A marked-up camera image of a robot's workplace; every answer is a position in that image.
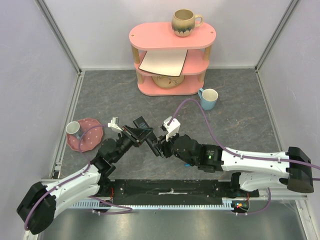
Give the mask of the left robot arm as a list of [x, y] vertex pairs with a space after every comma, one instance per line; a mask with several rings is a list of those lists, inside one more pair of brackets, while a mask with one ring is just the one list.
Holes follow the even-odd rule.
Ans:
[[102, 142], [96, 156], [77, 172], [52, 183], [34, 183], [16, 212], [24, 222], [24, 229], [33, 235], [44, 231], [53, 220], [76, 202], [110, 191], [109, 175], [116, 169], [115, 163], [131, 148], [138, 148], [153, 128], [121, 128], [118, 139], [108, 138]]

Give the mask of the black remote control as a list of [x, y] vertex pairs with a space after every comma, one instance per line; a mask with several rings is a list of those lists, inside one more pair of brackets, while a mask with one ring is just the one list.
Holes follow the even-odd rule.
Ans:
[[154, 155], [156, 157], [160, 157], [161, 152], [156, 147], [156, 145], [158, 143], [158, 139], [157, 139], [156, 135], [154, 134], [153, 129], [148, 125], [146, 120], [142, 116], [140, 116], [137, 119], [135, 119], [133, 121], [133, 123], [138, 129], [143, 130], [143, 134], [145, 135], [146, 143], [148, 144], [148, 146], [150, 147], [150, 149], [152, 150]]

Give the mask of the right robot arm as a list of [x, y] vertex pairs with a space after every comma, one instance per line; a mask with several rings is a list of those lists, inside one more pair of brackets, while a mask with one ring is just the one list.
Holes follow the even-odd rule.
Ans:
[[229, 191], [235, 197], [263, 188], [285, 186], [292, 192], [314, 192], [310, 158], [298, 147], [265, 153], [200, 144], [188, 135], [165, 136], [151, 142], [152, 150], [164, 157], [175, 156], [206, 173], [235, 171]]

